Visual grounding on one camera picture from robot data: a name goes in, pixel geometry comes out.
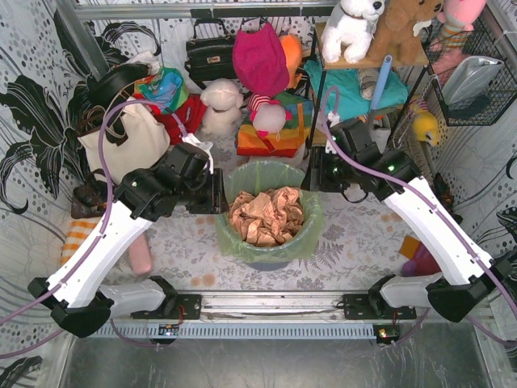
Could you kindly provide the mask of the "green trash bag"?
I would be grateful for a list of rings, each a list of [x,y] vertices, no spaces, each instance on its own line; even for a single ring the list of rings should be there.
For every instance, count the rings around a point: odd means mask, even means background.
[[[304,177],[271,160],[248,162],[224,177],[229,211],[216,217],[221,254],[247,264],[310,258],[323,216],[318,194],[301,188]]]

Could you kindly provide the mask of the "blue lint roller mop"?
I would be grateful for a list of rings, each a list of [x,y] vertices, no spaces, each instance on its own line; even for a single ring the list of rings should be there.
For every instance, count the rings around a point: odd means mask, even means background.
[[[368,129],[373,127],[373,120],[376,116],[376,111],[379,109],[380,99],[392,64],[393,57],[387,55],[379,69],[364,68],[357,70],[360,94],[370,102],[366,124]]]

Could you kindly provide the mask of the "blue trash bin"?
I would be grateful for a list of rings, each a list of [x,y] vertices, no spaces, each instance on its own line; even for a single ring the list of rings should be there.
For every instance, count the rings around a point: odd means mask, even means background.
[[[260,272],[274,272],[286,268],[292,262],[292,258],[288,255],[270,253],[256,255],[253,258],[240,259],[240,261],[247,267]]]

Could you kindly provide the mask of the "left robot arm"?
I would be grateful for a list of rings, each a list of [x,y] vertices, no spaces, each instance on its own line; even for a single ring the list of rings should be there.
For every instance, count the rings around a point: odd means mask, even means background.
[[[85,338],[111,318],[183,312],[177,291],[160,276],[119,286],[103,280],[129,246],[175,207],[195,215],[228,210],[222,170],[214,166],[211,149],[210,142],[179,143],[155,167],[129,172],[108,193],[112,204],[72,258],[50,277],[29,283],[28,292],[61,329]]]

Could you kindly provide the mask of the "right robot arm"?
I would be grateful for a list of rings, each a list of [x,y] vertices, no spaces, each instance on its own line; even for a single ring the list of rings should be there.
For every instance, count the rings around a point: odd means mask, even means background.
[[[459,323],[495,289],[510,294],[503,281],[516,251],[498,258],[479,247],[434,195],[413,160],[400,150],[380,152],[365,124],[325,127],[326,145],[310,151],[302,188],[344,193],[353,183],[393,210],[416,234],[439,266],[436,274],[386,276],[368,291],[376,314],[387,308],[432,308]]]

